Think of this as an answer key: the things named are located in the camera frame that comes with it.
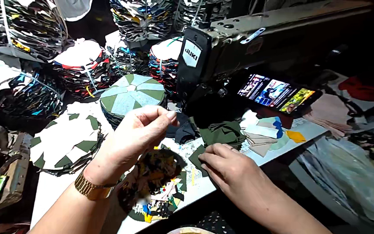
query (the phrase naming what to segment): yellow fabric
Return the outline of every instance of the yellow fabric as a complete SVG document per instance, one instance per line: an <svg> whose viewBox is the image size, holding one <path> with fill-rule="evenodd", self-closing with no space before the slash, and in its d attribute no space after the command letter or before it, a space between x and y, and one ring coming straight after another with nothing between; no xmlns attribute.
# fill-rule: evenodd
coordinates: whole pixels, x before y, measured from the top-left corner
<svg viewBox="0 0 374 234"><path fill-rule="evenodd" d="M151 223L151 220L153 219L153 217L149 214L144 214L144 219L145 219L145 222L147 223Z"/></svg>
<svg viewBox="0 0 374 234"><path fill-rule="evenodd" d="M305 137L299 132L287 131L286 133L290 139L295 141L295 143L301 143L301 142L307 141Z"/></svg>

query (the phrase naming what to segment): sewing machine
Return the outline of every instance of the sewing machine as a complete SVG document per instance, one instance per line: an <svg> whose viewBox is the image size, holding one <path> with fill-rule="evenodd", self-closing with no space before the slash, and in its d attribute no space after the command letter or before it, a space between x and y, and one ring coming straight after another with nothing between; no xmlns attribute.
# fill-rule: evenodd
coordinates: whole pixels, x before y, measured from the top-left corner
<svg viewBox="0 0 374 234"><path fill-rule="evenodd" d="M184 112L205 94L226 95L224 86L239 69L326 55L359 31L371 7L364 1L328 0L186 28L177 78Z"/></svg>

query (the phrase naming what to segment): watch strap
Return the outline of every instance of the watch strap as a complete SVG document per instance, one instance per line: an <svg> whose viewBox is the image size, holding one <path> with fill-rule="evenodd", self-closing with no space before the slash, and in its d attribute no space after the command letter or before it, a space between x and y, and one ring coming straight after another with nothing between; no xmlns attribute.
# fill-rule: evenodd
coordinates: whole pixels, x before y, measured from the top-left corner
<svg viewBox="0 0 374 234"><path fill-rule="evenodd" d="M109 197L116 184L95 185L89 182L84 176L83 171L74 181L74 187L81 194L86 196L91 201L105 199Z"/></svg>

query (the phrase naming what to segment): black fabric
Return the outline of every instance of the black fabric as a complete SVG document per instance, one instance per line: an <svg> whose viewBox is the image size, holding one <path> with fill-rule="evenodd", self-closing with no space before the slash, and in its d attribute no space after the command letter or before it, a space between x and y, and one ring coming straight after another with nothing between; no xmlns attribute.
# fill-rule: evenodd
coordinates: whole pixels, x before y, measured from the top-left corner
<svg viewBox="0 0 374 234"><path fill-rule="evenodd" d="M187 119L188 119L187 115L177 112L177 120L180 122L180 126L185 124L187 122ZM179 128L180 127L175 127L173 125L168 126L167 134L166 134L165 137L175 138L176 132L177 132L177 130L179 130Z"/></svg>
<svg viewBox="0 0 374 234"><path fill-rule="evenodd" d="M227 224L217 211L213 211L210 215L199 221L195 227L211 231L216 234L234 234L235 231Z"/></svg>
<svg viewBox="0 0 374 234"><path fill-rule="evenodd" d="M189 121L185 122L175 133L175 143L185 144L188 140L195 139L195 131Z"/></svg>

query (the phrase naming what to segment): olive green fabric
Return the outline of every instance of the olive green fabric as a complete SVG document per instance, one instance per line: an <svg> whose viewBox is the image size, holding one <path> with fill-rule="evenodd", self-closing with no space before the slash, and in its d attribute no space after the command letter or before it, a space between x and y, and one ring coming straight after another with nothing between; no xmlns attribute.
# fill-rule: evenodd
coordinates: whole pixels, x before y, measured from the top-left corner
<svg viewBox="0 0 374 234"><path fill-rule="evenodd" d="M211 124L208 128L200 129L200 135L207 146L221 143L228 144L239 150L246 137L240 132L238 121L224 121L219 124Z"/></svg>
<svg viewBox="0 0 374 234"><path fill-rule="evenodd" d="M202 163L199 160L199 155L205 152L205 147L200 145L197 150L188 158L191 163L193 163L197 169L202 172L203 177L209 176L206 170L202 168Z"/></svg>

